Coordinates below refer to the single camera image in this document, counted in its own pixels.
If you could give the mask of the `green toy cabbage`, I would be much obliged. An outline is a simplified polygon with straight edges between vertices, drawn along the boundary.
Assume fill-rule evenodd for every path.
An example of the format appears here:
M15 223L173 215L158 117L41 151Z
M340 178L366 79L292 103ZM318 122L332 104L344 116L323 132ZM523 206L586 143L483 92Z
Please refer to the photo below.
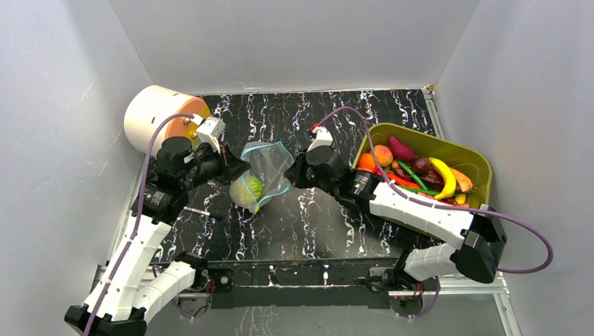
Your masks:
M245 174L231 184L229 195L239 207L255 209L263 197L263 184L257 177Z

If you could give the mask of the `clear zip top bag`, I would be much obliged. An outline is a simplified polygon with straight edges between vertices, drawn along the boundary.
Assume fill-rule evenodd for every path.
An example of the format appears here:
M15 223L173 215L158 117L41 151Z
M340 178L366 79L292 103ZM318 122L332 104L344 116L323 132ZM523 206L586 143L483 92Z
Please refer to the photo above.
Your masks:
M283 195L291 189L291 184L284 177L284 172L294 163L294 158L282 142L249 142L244 146L240 158L251 165L251 169L243 175L255 176L263 184L263 197L258 202L258 206L255 209L248 208L247 211L257 214L272 198Z

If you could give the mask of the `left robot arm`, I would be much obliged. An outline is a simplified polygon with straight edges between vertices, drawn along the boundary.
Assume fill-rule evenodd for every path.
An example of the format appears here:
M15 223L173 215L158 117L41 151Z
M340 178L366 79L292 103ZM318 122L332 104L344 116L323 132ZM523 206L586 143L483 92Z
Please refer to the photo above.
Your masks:
M213 141L193 146L173 136L154 150L145 145L139 193L131 207L131 226L115 258L83 304L70 306L65 323L79 335L145 335L151 319L181 291L201 291L209 283L206 263L182 253L148 285L142 277L163 239L188 204L190 190L210 181L229 184L251 165Z

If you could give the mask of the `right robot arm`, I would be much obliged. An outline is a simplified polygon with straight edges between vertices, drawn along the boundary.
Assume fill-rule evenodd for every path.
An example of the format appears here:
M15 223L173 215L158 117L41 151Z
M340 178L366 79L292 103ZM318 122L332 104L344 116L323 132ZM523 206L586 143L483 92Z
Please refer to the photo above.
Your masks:
M377 169L353 169L330 146L302 151L284 177L295 188L318 188L345 208L403 223L441 240L401 254L384 283L414 289L429 278L449 274L482 284L495 280L506 235L498 220L418 196Z

